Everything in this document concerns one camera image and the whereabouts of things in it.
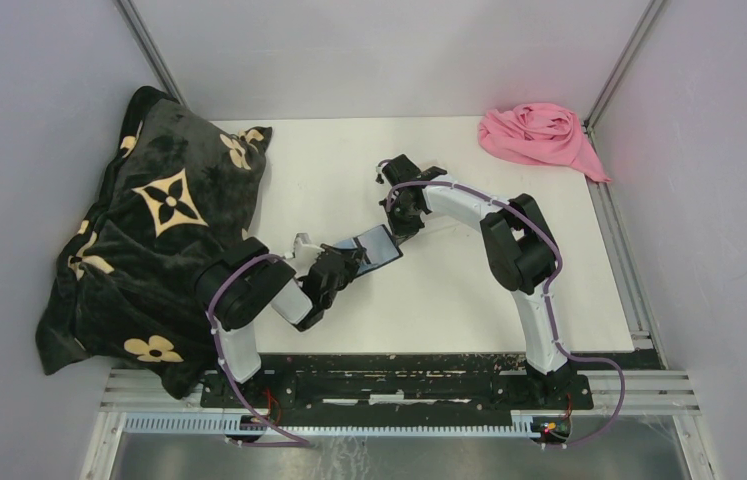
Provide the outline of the black leather card holder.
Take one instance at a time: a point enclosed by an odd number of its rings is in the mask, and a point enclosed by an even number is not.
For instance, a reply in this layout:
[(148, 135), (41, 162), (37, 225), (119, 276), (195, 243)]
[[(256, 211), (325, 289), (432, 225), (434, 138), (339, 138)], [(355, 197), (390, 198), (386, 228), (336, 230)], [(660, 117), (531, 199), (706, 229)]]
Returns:
[(339, 250), (362, 250), (357, 277), (372, 273), (403, 257), (396, 239), (384, 224), (333, 244)]

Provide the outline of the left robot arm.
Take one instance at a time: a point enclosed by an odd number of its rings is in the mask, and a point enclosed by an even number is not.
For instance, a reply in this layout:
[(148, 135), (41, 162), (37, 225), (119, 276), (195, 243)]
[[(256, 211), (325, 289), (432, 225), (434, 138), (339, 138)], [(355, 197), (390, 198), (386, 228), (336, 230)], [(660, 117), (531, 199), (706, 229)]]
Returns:
[(195, 274), (193, 293), (205, 308), (225, 392), (240, 406), (264, 391), (254, 322), (268, 308), (299, 332), (316, 325), (369, 257), (358, 241), (345, 247), (315, 244), (301, 233), (292, 249), (275, 254), (255, 237), (235, 245)]

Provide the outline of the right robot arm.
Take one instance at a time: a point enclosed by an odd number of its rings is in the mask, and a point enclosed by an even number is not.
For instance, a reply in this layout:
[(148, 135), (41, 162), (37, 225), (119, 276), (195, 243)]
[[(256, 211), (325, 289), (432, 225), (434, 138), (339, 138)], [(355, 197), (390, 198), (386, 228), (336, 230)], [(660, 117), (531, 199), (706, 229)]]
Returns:
[(528, 194), (504, 202), (457, 182), (433, 166), (420, 169), (405, 155), (377, 165), (379, 184), (390, 190), (380, 201), (392, 236), (401, 244), (425, 227), (424, 215), (439, 214), (481, 234), (492, 276), (515, 301), (526, 340), (526, 392), (540, 408), (567, 393), (573, 370), (551, 313), (550, 284), (560, 252), (536, 200)]

